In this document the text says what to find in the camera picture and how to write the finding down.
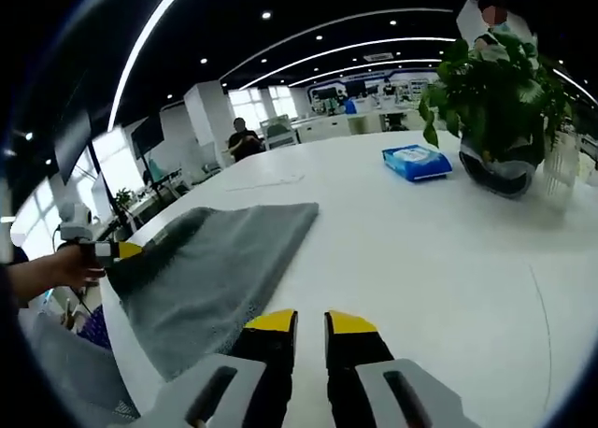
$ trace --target black ceiling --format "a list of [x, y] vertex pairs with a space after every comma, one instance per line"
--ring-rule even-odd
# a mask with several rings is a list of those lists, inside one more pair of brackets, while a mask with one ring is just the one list
[[[14, 0], [8, 38], [12, 82], [10, 127], [33, 132], [31, 142], [13, 136], [17, 157], [8, 173], [19, 203], [43, 175], [51, 156], [50, 137], [64, 109], [76, 96], [93, 116], [96, 133], [107, 119], [121, 71], [137, 36], [161, 0]], [[455, 18], [465, 0], [177, 0], [141, 51], [127, 82], [117, 122], [127, 124], [180, 99], [196, 82], [215, 80], [280, 40], [311, 27], [351, 15], [405, 7], [443, 8], [390, 12], [342, 21], [298, 36], [236, 69], [222, 82], [229, 89], [245, 85], [285, 64], [325, 50], [405, 36], [459, 36]], [[76, 18], [68, 17], [81, 3]], [[591, 71], [592, 51], [584, 32], [591, 0], [502, 0], [539, 34], [539, 49], [564, 59], [570, 74], [589, 81], [593, 93], [598, 75]], [[263, 21], [270, 10], [273, 17]], [[391, 26], [390, 20], [397, 21]], [[58, 37], [61, 28], [63, 36]], [[317, 41], [315, 36], [322, 35]], [[257, 86], [290, 83], [320, 72], [365, 63], [363, 56], [401, 52], [400, 58], [437, 58], [445, 42], [394, 42], [341, 51], [312, 60], [265, 79]], [[200, 60], [207, 58], [207, 64]]]

